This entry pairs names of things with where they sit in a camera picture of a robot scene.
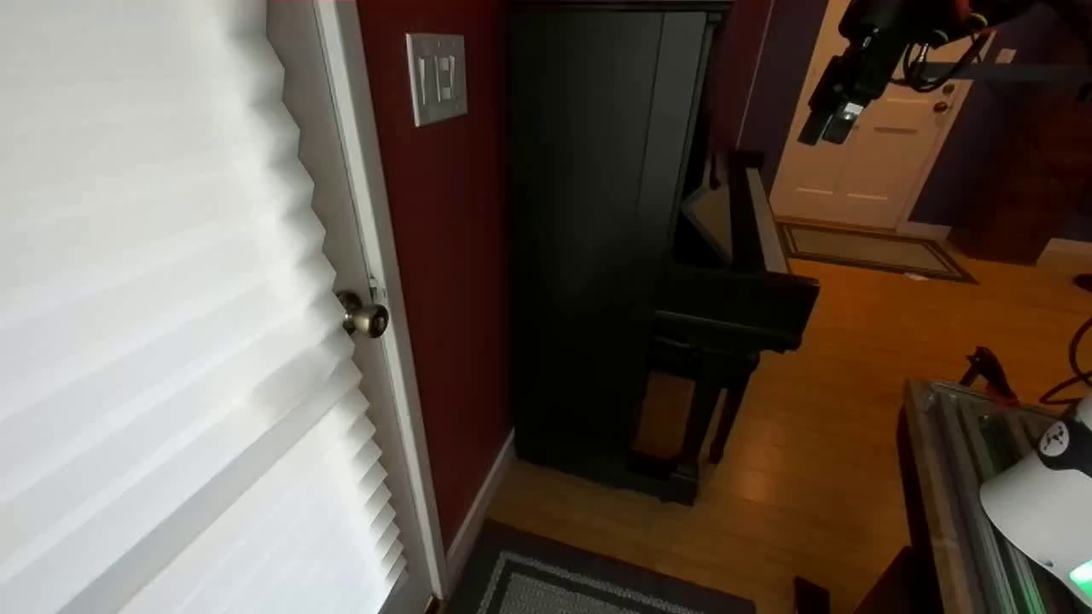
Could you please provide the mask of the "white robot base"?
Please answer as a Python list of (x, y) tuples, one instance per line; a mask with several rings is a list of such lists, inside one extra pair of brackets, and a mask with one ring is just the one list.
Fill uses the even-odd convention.
[(1092, 606), (1092, 396), (979, 488), (988, 524)]

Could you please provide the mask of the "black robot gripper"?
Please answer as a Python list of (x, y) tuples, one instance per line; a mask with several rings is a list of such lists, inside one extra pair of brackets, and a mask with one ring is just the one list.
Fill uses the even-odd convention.
[(813, 90), (798, 141), (843, 143), (863, 111), (885, 95), (900, 55), (926, 46), (942, 16), (942, 0), (849, 0), (841, 16), (845, 48), (830, 59)]

